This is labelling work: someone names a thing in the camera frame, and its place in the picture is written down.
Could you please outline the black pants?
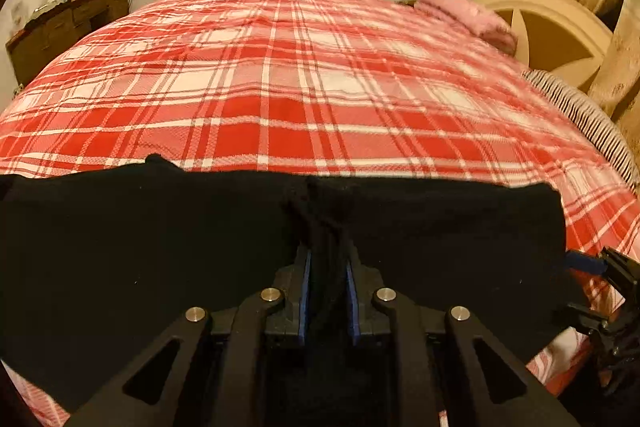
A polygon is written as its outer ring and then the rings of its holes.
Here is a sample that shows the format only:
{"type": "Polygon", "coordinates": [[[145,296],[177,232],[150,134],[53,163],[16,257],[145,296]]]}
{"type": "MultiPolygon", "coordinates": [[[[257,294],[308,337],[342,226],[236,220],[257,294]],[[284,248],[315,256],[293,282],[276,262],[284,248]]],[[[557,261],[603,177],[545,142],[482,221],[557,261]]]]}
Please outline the black pants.
{"type": "Polygon", "coordinates": [[[352,345],[345,242],[419,305],[469,307],[525,362],[584,297],[544,183],[197,173],[152,155],[2,176],[2,361],[75,412],[186,309],[235,307],[308,251],[306,351],[268,365],[267,421],[385,424],[384,359],[352,345]]]}

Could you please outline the black white striped pillow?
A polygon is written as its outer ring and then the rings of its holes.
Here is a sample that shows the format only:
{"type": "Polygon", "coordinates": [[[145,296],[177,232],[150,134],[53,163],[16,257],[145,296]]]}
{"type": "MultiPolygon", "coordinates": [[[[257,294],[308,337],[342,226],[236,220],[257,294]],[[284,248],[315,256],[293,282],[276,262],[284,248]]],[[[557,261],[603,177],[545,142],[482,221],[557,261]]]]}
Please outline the black white striped pillow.
{"type": "Polygon", "coordinates": [[[634,154],[611,118],[588,95],[551,72],[529,69],[523,77],[585,135],[631,191],[637,192],[639,169],[634,154]]]}

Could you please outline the pink folded blanket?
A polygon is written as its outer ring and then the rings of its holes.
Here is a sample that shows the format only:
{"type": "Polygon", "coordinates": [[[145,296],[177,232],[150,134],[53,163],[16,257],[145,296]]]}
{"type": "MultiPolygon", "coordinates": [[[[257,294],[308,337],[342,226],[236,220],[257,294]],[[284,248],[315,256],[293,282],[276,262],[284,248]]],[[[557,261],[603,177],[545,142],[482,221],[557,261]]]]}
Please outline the pink folded blanket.
{"type": "Polygon", "coordinates": [[[414,8],[439,20],[457,23],[502,53],[515,56],[518,36],[496,12],[472,0],[416,0],[414,8]]]}

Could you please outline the cream wooden headboard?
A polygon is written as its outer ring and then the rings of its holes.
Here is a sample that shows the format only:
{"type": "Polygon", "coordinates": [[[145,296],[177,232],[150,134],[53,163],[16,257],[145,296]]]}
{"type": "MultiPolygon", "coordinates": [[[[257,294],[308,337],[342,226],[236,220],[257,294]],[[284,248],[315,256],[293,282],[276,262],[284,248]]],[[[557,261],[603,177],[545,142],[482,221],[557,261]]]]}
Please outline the cream wooden headboard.
{"type": "Polygon", "coordinates": [[[496,12],[518,37],[515,58],[587,92],[613,33],[575,0],[473,0],[496,12]]]}

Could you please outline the red white plaid bedspread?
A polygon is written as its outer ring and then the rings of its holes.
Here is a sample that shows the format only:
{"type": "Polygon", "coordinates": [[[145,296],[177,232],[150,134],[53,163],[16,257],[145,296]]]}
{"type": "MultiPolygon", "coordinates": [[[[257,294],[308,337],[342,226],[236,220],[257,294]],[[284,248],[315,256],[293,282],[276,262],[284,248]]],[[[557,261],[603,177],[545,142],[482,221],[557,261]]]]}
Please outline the red white plaid bedspread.
{"type": "Polygon", "coordinates": [[[384,0],[158,0],[80,40],[1,115],[5,173],[152,153],[203,171],[547,181],[570,247],[639,254],[636,196],[517,61],[384,0]]]}

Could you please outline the dark wooden desk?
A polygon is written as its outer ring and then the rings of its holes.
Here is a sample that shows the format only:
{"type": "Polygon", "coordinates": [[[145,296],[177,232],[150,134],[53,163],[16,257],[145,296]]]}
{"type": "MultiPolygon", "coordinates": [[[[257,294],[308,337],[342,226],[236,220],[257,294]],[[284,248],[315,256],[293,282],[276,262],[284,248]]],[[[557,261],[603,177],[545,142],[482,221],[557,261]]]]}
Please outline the dark wooden desk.
{"type": "Polygon", "coordinates": [[[16,83],[26,87],[63,52],[129,14],[131,0],[75,0],[30,20],[6,43],[16,83]]]}

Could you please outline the white card on desk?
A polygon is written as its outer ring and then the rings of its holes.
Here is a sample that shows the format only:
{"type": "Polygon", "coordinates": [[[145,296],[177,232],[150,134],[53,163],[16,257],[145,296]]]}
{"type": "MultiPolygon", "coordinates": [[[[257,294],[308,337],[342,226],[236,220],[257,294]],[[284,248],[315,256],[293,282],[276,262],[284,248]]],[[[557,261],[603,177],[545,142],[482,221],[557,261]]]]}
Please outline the white card on desk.
{"type": "Polygon", "coordinates": [[[15,3],[11,8],[12,24],[16,28],[22,28],[29,19],[29,12],[23,1],[15,3]]]}

